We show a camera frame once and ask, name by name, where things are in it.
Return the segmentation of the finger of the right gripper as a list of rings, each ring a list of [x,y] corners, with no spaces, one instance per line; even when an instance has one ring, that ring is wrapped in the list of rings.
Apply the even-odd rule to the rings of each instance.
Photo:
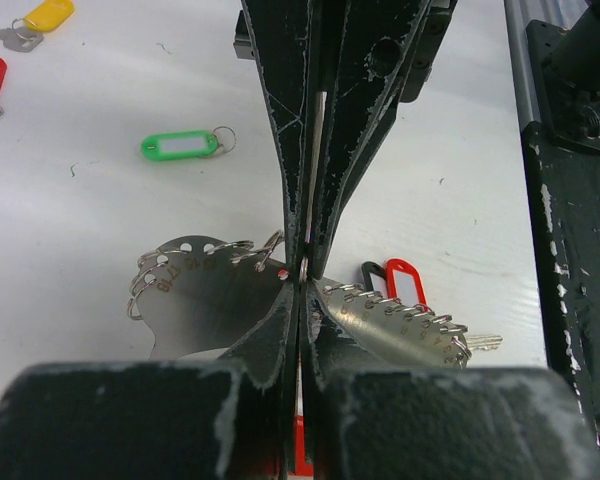
[[[296,280],[308,232],[320,3],[242,3],[279,161],[287,267]]]
[[[324,275],[340,217],[393,126],[418,98],[453,1],[347,1],[333,42],[312,199],[309,276]]]

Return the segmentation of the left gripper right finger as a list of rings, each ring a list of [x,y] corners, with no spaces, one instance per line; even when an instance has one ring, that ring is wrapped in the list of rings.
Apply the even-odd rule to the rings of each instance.
[[[307,284],[305,446],[318,479],[600,479],[567,383],[471,368],[464,329],[353,285]]]

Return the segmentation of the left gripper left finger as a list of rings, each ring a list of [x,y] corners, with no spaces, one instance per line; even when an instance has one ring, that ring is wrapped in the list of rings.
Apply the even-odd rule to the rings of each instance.
[[[283,479],[297,290],[213,361],[40,364],[0,399],[0,479]]]

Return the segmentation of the black key tag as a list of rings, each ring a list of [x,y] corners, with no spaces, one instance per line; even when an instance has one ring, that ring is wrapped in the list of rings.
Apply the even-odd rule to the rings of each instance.
[[[385,269],[372,261],[361,265],[363,285],[367,291],[379,292],[382,297],[387,297],[387,283]]]

